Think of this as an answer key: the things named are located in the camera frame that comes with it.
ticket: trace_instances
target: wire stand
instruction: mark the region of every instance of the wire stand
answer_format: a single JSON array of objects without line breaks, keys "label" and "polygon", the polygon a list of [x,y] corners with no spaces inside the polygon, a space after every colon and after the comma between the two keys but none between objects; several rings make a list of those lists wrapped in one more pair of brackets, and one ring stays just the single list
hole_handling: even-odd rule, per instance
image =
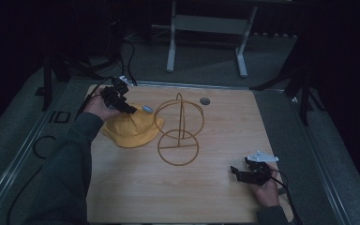
[{"label": "wire stand", "polygon": [[[165,109],[165,108],[167,108],[169,106],[176,105],[176,104],[180,104],[178,128],[171,129],[171,130],[165,132],[157,124],[157,115],[161,110],[163,110],[163,109]],[[200,128],[195,133],[191,133],[191,132],[186,130],[185,104],[189,104],[191,106],[194,106],[200,112],[200,114],[202,116],[202,124],[201,124]],[[164,160],[166,163],[168,163],[170,165],[173,165],[173,166],[186,166],[186,165],[188,165],[189,163],[191,163],[192,161],[195,160],[195,158],[199,154],[199,149],[200,149],[198,140],[196,139],[195,136],[198,135],[201,132],[201,130],[203,129],[203,125],[204,125],[203,109],[199,105],[197,105],[197,104],[195,104],[193,102],[190,102],[190,101],[183,100],[182,95],[180,93],[177,93],[176,100],[165,101],[157,108],[157,110],[156,110],[156,112],[154,114],[154,123],[155,123],[156,127],[159,129],[159,131],[163,134],[160,137],[160,139],[158,141],[158,144],[157,144],[157,152],[159,153],[159,156],[162,158],[162,160]],[[169,146],[162,146],[161,141],[163,140],[164,137],[169,137],[169,138],[172,138],[172,139],[176,139],[177,144],[169,145]],[[182,141],[185,140],[185,139],[193,139],[194,143],[182,144]],[[171,162],[168,159],[166,159],[161,153],[162,149],[168,149],[168,148],[178,149],[178,148],[193,147],[193,146],[196,148],[195,155],[193,156],[193,158],[191,160],[186,161],[184,163]]]}]

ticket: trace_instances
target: person's left hand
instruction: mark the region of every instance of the person's left hand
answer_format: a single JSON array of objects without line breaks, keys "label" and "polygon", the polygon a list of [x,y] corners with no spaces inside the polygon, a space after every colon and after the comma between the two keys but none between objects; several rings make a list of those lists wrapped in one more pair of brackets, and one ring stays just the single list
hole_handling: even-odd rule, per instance
[{"label": "person's left hand", "polygon": [[108,119],[118,116],[121,112],[117,110],[110,110],[104,104],[104,100],[100,95],[102,88],[96,90],[95,95],[90,99],[84,108],[84,113],[92,113],[101,118],[102,121],[107,121]]},{"label": "person's left hand", "polygon": [[[271,176],[276,178],[278,172],[274,168],[268,165],[273,171],[271,171]],[[278,185],[273,179],[269,179],[265,182],[264,185],[259,186],[255,184],[248,184],[250,189],[255,193],[257,200],[263,207],[271,207],[279,205],[278,197]]]}]

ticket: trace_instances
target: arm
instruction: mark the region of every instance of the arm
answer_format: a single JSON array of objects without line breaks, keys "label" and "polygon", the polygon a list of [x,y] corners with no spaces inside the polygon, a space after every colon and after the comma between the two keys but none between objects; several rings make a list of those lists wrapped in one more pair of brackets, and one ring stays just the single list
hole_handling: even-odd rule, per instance
[{"label": "arm", "polygon": [[120,114],[93,97],[66,135],[55,142],[45,162],[28,224],[87,224],[86,194],[92,158],[91,142],[104,120]]},{"label": "arm", "polygon": [[[277,172],[273,171],[272,176],[277,177]],[[268,180],[264,185],[249,185],[256,195],[259,203],[264,207],[257,212],[257,218],[261,225],[285,225],[288,224],[285,213],[279,204],[278,185],[273,180]]]}]

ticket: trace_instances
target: black cable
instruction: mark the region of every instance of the black cable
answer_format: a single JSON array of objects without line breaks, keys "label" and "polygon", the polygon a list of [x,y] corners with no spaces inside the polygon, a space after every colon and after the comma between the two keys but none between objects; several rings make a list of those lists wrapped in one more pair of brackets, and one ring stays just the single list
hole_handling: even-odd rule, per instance
[{"label": "black cable", "polygon": [[271,170],[271,171],[276,171],[276,172],[278,172],[278,173],[280,173],[280,174],[282,174],[282,175],[285,176],[285,178],[286,178],[286,183],[287,183],[286,185],[283,184],[282,182],[280,182],[279,180],[277,180],[277,179],[276,179],[275,177],[273,177],[273,176],[270,176],[270,178],[271,178],[272,180],[274,180],[275,182],[277,182],[278,184],[280,184],[280,185],[285,189],[286,197],[288,198],[289,205],[291,206],[291,209],[292,209],[292,212],[293,212],[293,216],[294,216],[294,219],[295,219],[295,223],[296,223],[296,225],[302,225],[303,223],[302,223],[299,215],[297,214],[296,208],[294,207],[294,204],[293,204],[293,200],[292,200],[291,193],[289,192],[288,177],[287,177],[284,173],[282,173],[282,172],[280,172],[280,171],[278,171],[278,170],[273,170],[273,169],[270,169],[270,170]]},{"label": "black cable", "polygon": [[[37,143],[39,143],[39,141],[41,141],[42,139],[46,139],[46,138],[51,138],[51,139],[55,140],[54,136],[51,136],[51,135],[42,136],[42,137],[38,138],[32,146],[32,150],[33,150],[35,156],[38,158],[41,158],[41,159],[45,159],[46,157],[44,157],[38,153],[36,146],[37,146]],[[37,174],[42,170],[42,167],[43,167],[43,165],[40,166],[34,172],[34,174],[31,176],[31,178],[28,179],[28,181],[25,183],[25,185],[22,187],[22,189],[19,191],[19,193],[17,193],[16,197],[14,198],[13,202],[11,203],[11,205],[7,211],[7,225],[10,225],[10,216],[11,216],[11,212],[13,211],[14,205],[16,205],[16,202],[19,200],[20,196],[22,196],[23,192],[28,187],[28,185],[31,183],[31,181],[33,181],[34,178],[37,176]]]},{"label": "black cable", "polygon": [[105,83],[106,81],[108,81],[109,79],[113,79],[113,77],[107,77],[105,78],[103,81],[101,81],[98,85],[95,86],[95,88],[92,90],[92,92],[90,92],[89,95],[87,95],[87,97],[84,99],[80,109],[78,110],[77,112],[77,116],[76,118],[78,118],[78,115],[80,115],[84,108],[86,107],[87,103],[89,103],[90,99],[92,98],[93,94],[95,94],[96,90],[98,90],[98,88],[103,84]]},{"label": "black cable", "polygon": [[118,58],[116,58],[115,62],[110,65],[109,67],[106,67],[104,70],[103,69],[99,69],[98,71],[96,71],[97,74],[104,74],[110,70],[112,70],[113,68],[115,68],[116,66],[118,66],[118,63],[119,63],[119,56]]},{"label": "black cable", "polygon": [[67,62],[68,66],[78,69],[80,72],[82,72],[85,75],[88,75],[92,79],[94,80],[103,79],[103,77],[96,74],[95,71],[93,71],[90,67],[84,66],[82,63],[78,62],[77,60],[72,59],[71,57],[68,57],[63,53],[61,53],[60,56],[65,62]]},{"label": "black cable", "polygon": [[98,65],[93,65],[93,66],[88,67],[88,68],[92,69],[95,72],[99,72],[99,70],[101,70],[101,69],[107,68],[107,67],[112,66],[114,64],[118,64],[118,60],[119,60],[119,56],[118,57],[112,57],[111,56],[111,57],[108,57],[107,62],[98,64]]},{"label": "black cable", "polygon": [[134,53],[136,52],[136,48],[135,48],[134,45],[133,45],[130,41],[128,41],[128,40],[125,40],[125,39],[124,39],[124,43],[130,45],[130,47],[132,48],[132,53],[131,53],[129,59],[127,60],[127,65],[126,65],[126,66],[124,65],[124,61],[123,61],[122,55],[120,56],[120,57],[121,57],[120,60],[121,60],[121,64],[122,64],[122,74],[125,75],[124,73],[125,73],[125,68],[126,68],[126,69],[127,69],[127,73],[128,73],[128,75],[129,75],[129,77],[130,77],[133,85],[137,86],[136,79],[134,79],[133,74],[132,74],[131,71],[130,71],[130,63],[131,63],[131,61],[132,61],[132,59],[133,59]]}]

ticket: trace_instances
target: small round object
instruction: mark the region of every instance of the small round object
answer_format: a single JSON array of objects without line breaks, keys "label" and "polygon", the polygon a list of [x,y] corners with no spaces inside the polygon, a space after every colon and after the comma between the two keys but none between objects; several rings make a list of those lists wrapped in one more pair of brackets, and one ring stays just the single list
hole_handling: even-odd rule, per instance
[{"label": "small round object", "polygon": [[210,99],[207,97],[201,97],[200,102],[202,105],[209,105],[210,104]]},{"label": "small round object", "polygon": [[148,106],[142,106],[142,110],[146,113],[152,113],[154,110]]}]

